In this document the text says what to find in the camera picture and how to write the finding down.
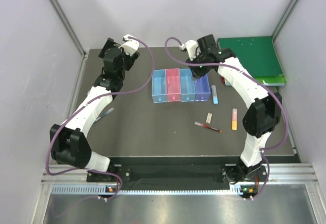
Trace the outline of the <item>light green folder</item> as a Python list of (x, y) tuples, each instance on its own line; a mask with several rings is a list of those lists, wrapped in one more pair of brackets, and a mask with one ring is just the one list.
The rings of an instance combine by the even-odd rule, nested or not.
[(269, 87), (283, 87), (286, 85), (284, 75), (254, 77), (261, 84)]

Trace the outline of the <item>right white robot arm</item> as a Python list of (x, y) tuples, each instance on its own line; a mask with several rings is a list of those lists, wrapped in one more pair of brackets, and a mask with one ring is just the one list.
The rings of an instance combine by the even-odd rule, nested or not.
[(188, 54), (186, 63), (193, 78), (199, 79), (214, 69), (243, 99), (248, 109), (242, 120), (247, 133), (244, 150), (236, 166), (226, 171), (225, 179), (231, 184), (250, 181), (261, 167), (262, 150), (280, 121), (280, 94), (268, 93), (254, 82), (238, 56), (230, 48), (219, 48), (213, 35), (189, 40), (181, 50)]

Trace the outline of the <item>blue grey eraser stick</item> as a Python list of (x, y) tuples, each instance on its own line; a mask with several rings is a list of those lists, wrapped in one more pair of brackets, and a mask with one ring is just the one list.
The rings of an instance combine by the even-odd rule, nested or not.
[(218, 95), (217, 95), (217, 90), (215, 85), (211, 86), (211, 93), (212, 93), (213, 104), (218, 104), (219, 100), (218, 100)]

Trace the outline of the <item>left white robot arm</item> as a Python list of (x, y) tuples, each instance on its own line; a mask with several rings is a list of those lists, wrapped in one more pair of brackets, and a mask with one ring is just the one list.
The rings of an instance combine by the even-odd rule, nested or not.
[(68, 164), (75, 169), (95, 170), (103, 181), (114, 179), (116, 170), (110, 159), (92, 151), (87, 135), (101, 112), (119, 94), (125, 72), (139, 57), (139, 42), (125, 35), (123, 44), (107, 39), (99, 57), (103, 60), (101, 74), (96, 78), (86, 99), (61, 125), (50, 129), (50, 147), (46, 159)]

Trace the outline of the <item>dark green binder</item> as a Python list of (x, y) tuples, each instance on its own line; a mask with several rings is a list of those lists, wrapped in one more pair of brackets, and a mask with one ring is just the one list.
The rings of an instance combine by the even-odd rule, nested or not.
[(271, 36), (219, 38), (220, 48), (230, 48), (253, 77), (283, 75)]

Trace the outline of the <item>pink plastic tray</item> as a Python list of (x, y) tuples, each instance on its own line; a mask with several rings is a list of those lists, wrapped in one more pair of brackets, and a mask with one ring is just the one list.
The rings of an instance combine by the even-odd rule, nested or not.
[(181, 101), (180, 72), (178, 68), (166, 70), (167, 101)]

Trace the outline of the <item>light blue tray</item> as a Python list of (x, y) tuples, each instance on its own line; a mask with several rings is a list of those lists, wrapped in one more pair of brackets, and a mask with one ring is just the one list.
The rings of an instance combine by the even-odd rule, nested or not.
[(154, 103), (167, 102), (166, 70), (154, 70), (152, 75), (152, 99)]
[(193, 102), (196, 96), (195, 83), (190, 69), (180, 69), (181, 102)]

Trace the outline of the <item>purple plastic tray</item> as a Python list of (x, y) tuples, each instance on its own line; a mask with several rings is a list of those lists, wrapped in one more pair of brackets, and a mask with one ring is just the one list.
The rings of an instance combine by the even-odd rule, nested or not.
[(207, 101), (211, 96), (211, 89), (208, 80), (208, 75), (194, 81), (195, 84), (195, 101)]

